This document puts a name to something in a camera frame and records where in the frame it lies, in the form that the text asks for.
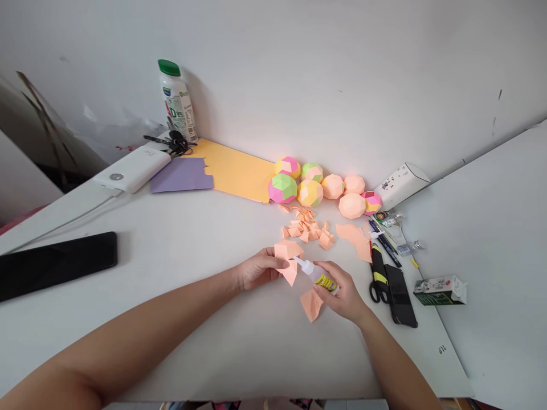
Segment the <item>black smartphone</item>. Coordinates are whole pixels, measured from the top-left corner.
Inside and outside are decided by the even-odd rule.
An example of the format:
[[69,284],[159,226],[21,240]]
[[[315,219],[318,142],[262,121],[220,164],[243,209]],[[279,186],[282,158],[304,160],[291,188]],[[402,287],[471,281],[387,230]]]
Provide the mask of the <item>black smartphone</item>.
[[403,271],[391,265],[386,265],[386,274],[391,294],[389,305],[393,321],[399,325],[418,327]]
[[0,302],[77,279],[118,263],[115,232],[0,256]]

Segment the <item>plastic bag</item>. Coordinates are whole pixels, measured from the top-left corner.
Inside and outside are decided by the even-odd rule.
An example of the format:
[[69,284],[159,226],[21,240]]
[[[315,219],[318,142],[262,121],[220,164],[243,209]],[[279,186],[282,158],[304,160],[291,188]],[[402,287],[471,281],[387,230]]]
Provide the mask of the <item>plastic bag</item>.
[[101,124],[89,107],[84,106],[84,117],[68,128],[85,142],[103,161],[111,165],[148,141],[144,135],[158,137],[167,127],[152,120],[137,118],[125,112],[124,125]]

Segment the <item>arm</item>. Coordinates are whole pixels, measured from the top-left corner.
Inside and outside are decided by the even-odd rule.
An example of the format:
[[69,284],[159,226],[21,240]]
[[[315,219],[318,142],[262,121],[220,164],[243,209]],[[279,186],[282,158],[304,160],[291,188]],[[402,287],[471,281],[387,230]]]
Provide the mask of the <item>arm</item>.
[[273,248],[105,323],[38,367],[0,399],[0,410],[98,410],[140,381],[218,309],[288,267]]
[[441,410],[439,400],[416,365],[365,305],[350,274],[333,262],[315,263],[332,275],[340,285],[340,291],[332,296],[320,286],[314,285],[314,290],[332,310],[361,329],[389,408]]

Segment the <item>yellow and pink origami ball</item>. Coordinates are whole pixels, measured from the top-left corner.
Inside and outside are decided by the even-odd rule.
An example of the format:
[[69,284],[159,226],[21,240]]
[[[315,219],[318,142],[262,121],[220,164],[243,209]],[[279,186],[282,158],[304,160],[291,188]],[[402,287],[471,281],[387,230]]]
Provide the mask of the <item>yellow and pink origami ball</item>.
[[295,199],[297,191],[296,181],[286,174],[277,174],[268,184],[270,199],[279,204]]
[[374,215],[382,207],[382,198],[374,191],[361,194],[366,201],[365,215]]
[[313,179],[314,181],[321,182],[323,180],[323,168],[319,164],[309,162],[302,166],[302,173],[300,174],[302,181],[306,179]]
[[323,199],[323,187],[313,179],[306,179],[298,185],[298,202],[305,207],[314,207],[319,205]]
[[273,167],[275,174],[289,175],[292,179],[300,176],[300,164],[292,157],[280,158]]
[[340,195],[344,192],[345,184],[342,181],[342,178],[338,175],[327,175],[323,182],[323,196],[327,199],[338,199]]

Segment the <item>forearm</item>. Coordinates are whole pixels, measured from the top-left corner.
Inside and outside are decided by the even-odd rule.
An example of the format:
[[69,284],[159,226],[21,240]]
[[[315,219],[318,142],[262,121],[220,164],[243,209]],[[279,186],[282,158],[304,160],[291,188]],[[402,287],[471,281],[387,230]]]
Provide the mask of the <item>forearm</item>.
[[70,372],[108,404],[141,380],[213,313],[240,293],[233,269],[172,290],[123,313],[33,372]]
[[414,362],[376,315],[367,312],[357,325],[390,409],[441,409],[440,402]]

